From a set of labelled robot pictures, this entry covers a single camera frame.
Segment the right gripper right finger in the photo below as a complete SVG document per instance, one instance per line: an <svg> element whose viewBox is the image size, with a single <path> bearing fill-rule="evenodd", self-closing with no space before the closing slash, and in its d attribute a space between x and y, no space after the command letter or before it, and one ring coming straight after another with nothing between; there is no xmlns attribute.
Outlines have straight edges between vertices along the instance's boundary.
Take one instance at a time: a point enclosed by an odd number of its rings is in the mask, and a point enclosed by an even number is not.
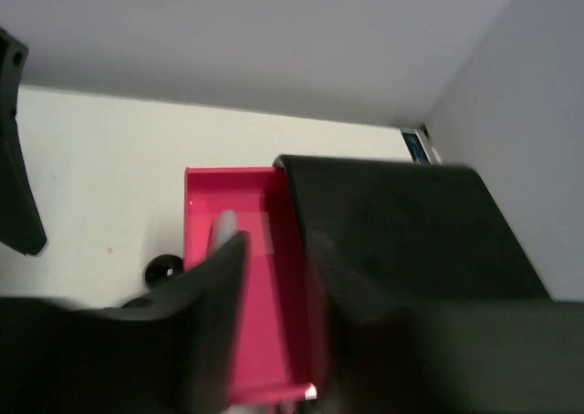
<svg viewBox="0 0 584 414"><path fill-rule="evenodd" d="M324 413L580 413L583 306L428 302L331 335Z"/></svg>

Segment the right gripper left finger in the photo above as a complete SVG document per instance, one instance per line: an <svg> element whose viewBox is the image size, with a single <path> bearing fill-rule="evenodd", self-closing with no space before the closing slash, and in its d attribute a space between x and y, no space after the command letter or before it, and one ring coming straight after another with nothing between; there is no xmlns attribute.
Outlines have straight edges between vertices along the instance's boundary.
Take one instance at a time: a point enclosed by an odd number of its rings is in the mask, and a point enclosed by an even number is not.
<svg viewBox="0 0 584 414"><path fill-rule="evenodd" d="M1 301L4 413L219 413L248 235L122 307Z"/></svg>

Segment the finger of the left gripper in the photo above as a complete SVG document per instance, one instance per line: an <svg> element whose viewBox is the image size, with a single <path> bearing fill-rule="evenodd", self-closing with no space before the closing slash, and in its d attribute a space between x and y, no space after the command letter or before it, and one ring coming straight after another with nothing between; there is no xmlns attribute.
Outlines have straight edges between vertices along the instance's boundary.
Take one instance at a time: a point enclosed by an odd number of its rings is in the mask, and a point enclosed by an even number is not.
<svg viewBox="0 0 584 414"><path fill-rule="evenodd" d="M38 255L47 244L22 153L17 97L28 48L1 31L1 243L24 255Z"/></svg>

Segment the pink top drawer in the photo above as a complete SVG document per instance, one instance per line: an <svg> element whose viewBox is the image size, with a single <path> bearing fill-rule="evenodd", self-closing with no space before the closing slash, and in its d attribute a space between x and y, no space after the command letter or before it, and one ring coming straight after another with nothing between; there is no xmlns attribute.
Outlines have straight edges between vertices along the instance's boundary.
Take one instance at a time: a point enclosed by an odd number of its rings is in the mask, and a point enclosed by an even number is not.
<svg viewBox="0 0 584 414"><path fill-rule="evenodd" d="M324 302L282 169L187 169L183 256L152 259L145 284L159 286L208 256L211 224L224 210L235 211L238 230L249 235L228 402L265 413L308 411L327 374Z"/></svg>

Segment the blue capped highlighter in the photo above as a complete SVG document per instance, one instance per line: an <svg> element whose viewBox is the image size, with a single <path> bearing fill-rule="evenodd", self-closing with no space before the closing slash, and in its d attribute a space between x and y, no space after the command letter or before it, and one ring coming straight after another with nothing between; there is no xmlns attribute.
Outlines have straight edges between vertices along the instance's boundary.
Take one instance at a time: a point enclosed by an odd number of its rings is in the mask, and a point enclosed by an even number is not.
<svg viewBox="0 0 584 414"><path fill-rule="evenodd" d="M238 231L235 211L224 210L213 220L210 229L207 254L213 254L227 243Z"/></svg>

